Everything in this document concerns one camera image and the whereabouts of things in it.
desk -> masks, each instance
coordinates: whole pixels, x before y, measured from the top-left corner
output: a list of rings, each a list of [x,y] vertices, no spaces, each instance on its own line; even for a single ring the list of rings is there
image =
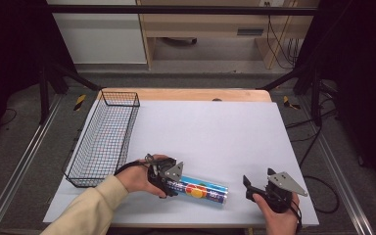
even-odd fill
[[[183,195],[163,200],[145,192],[133,193],[117,209],[113,226],[263,226],[261,212],[245,199],[243,174],[262,188],[267,184],[267,168],[272,167],[287,171],[306,188],[277,105],[270,102],[266,91],[108,90],[137,92],[141,102],[128,162],[142,158],[148,150],[166,154],[185,163],[183,174],[229,188],[223,206]],[[227,102],[208,102],[214,98]],[[44,222],[57,218],[82,191],[63,179]],[[318,224],[310,197],[301,197],[301,210],[305,226]]]
[[[263,6],[261,5],[262,0],[137,0],[136,2],[137,5],[146,6]],[[318,0],[284,0],[281,6],[273,7],[317,7],[318,3]],[[310,16],[272,16],[272,29],[277,37],[275,38],[274,34],[268,30],[267,16],[140,15],[149,68],[152,66],[157,37],[246,37],[256,39],[258,52],[261,54],[266,68],[271,69],[276,63],[275,56],[281,55],[279,54],[280,45],[283,45],[285,38],[305,39],[311,21],[312,17]],[[246,29],[248,33],[242,33],[242,29]]]

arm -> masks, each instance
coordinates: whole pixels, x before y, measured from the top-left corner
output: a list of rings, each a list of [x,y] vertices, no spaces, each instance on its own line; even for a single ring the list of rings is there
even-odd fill
[[[75,198],[42,234],[106,234],[115,209],[127,194],[123,184],[110,175]]]
[[[154,158],[167,158],[155,155]],[[148,181],[148,169],[133,166],[109,175],[96,188],[86,189],[42,234],[106,234],[114,212],[128,193],[146,191],[160,197],[165,192]]]
[[[292,197],[292,201],[295,204],[292,203],[291,206],[296,210],[299,205],[299,198],[296,193],[293,193]],[[294,235],[296,233],[298,219],[291,210],[287,210],[284,213],[276,213],[271,210],[266,200],[259,194],[254,194],[253,198],[264,215],[268,235]]]

white cabinet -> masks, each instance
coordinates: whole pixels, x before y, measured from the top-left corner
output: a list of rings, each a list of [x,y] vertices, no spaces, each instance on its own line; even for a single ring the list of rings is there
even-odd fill
[[[133,0],[47,0],[48,4],[135,5]],[[54,14],[75,64],[146,64],[137,14]]]

can label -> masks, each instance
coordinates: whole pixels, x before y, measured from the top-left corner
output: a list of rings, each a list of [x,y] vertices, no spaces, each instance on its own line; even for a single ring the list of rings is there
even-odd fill
[[[177,193],[221,204],[225,203],[228,194],[227,187],[187,176],[182,176],[179,182],[169,180],[166,185]]]

black tripod leg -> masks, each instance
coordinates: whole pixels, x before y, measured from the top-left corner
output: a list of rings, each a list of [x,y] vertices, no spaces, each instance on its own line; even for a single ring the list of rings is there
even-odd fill
[[[45,74],[45,67],[42,67],[39,72],[39,92],[41,96],[41,121],[40,124],[44,123],[45,119],[50,113],[50,101],[48,98],[48,84]]]
[[[296,95],[304,95],[310,88],[313,80],[313,68],[308,68],[306,73],[299,77],[298,81],[295,83],[293,87],[293,91]]]
[[[261,88],[256,88],[256,90],[270,91],[270,90],[276,88],[277,86],[283,84],[284,82],[286,82],[286,81],[288,81],[292,78],[299,77],[305,71],[305,68],[306,68],[305,66],[302,66],[300,68],[293,69],[292,71],[282,75],[278,79],[268,83],[267,85],[265,85]]]
[[[98,86],[98,85],[92,83],[91,81],[85,79],[84,77],[78,75],[77,73],[75,73],[75,72],[73,72],[73,71],[70,71],[70,70],[68,70],[68,69],[66,69],[66,68],[64,68],[64,67],[62,67],[62,66],[60,66],[60,65],[54,64],[53,67],[54,67],[54,69],[55,69],[57,72],[59,72],[59,73],[61,73],[61,74],[64,74],[64,75],[66,75],[66,76],[69,76],[70,78],[72,78],[72,79],[78,81],[79,83],[85,85],[86,87],[88,87],[88,88],[91,89],[91,90],[96,91],[96,90],[100,90],[100,89],[101,89],[100,86]]]

